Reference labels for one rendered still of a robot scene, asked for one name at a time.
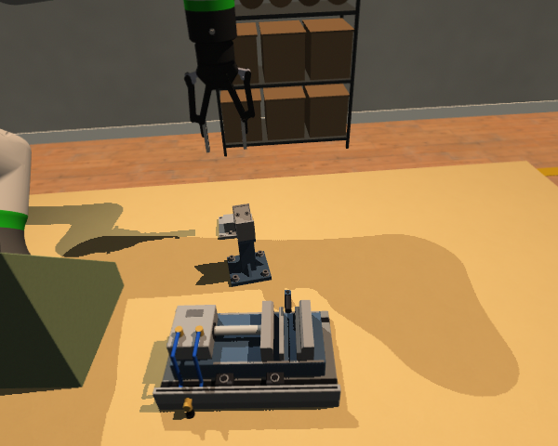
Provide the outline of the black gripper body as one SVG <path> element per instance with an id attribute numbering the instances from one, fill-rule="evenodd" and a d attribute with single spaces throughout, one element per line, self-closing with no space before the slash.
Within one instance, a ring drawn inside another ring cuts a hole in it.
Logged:
<path id="1" fill-rule="evenodd" d="M 196 75 L 205 85 L 207 84 L 208 75 L 213 73 L 215 79 L 212 90 L 217 90 L 219 88 L 227 89 L 221 78 L 223 72 L 227 73 L 231 84 L 233 83 L 238 73 L 238 67 L 234 57 L 233 41 L 219 46 L 202 46 L 195 43 L 195 52 L 197 58 Z"/>

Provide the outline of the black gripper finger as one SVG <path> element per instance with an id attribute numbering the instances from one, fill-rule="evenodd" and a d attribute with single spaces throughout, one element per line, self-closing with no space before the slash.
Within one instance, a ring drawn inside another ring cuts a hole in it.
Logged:
<path id="1" fill-rule="evenodd" d="M 241 69 L 238 68 L 238 73 L 241 77 L 241 80 L 244 80 L 244 86 L 245 86 L 245 92 L 246 92 L 246 101 L 247 101 L 247 107 L 248 107 L 248 111 L 244 110 L 244 107 L 234 89 L 233 84 L 231 84 L 231 81 L 227 75 L 226 72 L 223 72 L 221 74 L 221 78 L 224 82 L 224 84 L 227 87 L 227 90 L 229 92 L 229 94 L 231 95 L 232 101 L 241 117 L 241 127 L 242 127 L 242 138 L 243 138 L 243 146 L 244 146 L 244 150 L 247 150 L 247 146 L 246 146 L 246 134 L 248 132 L 247 130 L 247 120 L 249 118 L 253 118 L 255 117 L 255 111 L 254 111 L 254 105 L 253 105 L 253 99 L 252 99 L 252 94 L 251 94 L 251 88 L 250 88 L 250 78 L 251 78 L 251 71 L 249 68 L 246 69 Z"/>
<path id="2" fill-rule="evenodd" d="M 196 71 L 191 72 L 191 73 L 186 72 L 185 75 L 184 75 L 184 81 L 185 81 L 186 85 L 188 86 L 190 120 L 191 120 L 192 123 L 198 123 L 200 125 L 202 138 L 205 139 L 206 152 L 210 152 L 209 139 L 208 139 L 208 133 L 207 133 L 207 126 L 206 126 L 206 113 L 207 113 L 207 108 L 208 108 L 208 104 L 209 104 L 209 100 L 210 100 L 210 96 L 211 96 L 211 91 L 212 91 L 215 75 L 213 73 L 210 73 L 208 75 L 200 115 L 196 114 L 196 108 L 195 108 L 194 84 L 196 83 L 196 78 L 197 77 L 198 76 L 196 75 Z"/>

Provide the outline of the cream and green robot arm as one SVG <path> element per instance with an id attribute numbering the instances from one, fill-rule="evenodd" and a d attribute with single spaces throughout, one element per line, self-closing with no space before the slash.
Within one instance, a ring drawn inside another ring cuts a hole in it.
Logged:
<path id="1" fill-rule="evenodd" d="M 234 0 L 183 2 L 192 42 L 219 46 L 237 37 Z M 24 228 L 29 210 L 31 160 L 28 142 L 0 129 L 0 253 L 30 255 Z"/>

